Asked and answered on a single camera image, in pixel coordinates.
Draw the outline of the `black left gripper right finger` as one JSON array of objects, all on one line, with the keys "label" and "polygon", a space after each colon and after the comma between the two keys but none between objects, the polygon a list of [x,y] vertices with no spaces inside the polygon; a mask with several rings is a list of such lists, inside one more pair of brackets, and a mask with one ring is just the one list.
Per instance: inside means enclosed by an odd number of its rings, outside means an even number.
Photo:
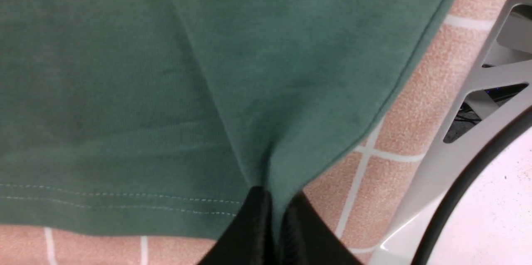
[{"label": "black left gripper right finger", "polygon": [[316,212],[306,195],[290,202],[282,223],[283,265],[360,265]]}]

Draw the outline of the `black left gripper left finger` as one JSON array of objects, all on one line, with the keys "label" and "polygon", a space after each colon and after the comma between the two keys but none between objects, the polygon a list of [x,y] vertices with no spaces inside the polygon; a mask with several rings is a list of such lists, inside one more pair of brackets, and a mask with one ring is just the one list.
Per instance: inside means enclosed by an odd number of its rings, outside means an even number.
[{"label": "black left gripper left finger", "polygon": [[236,217],[200,265],[273,265],[272,202],[263,187],[252,187]]}]

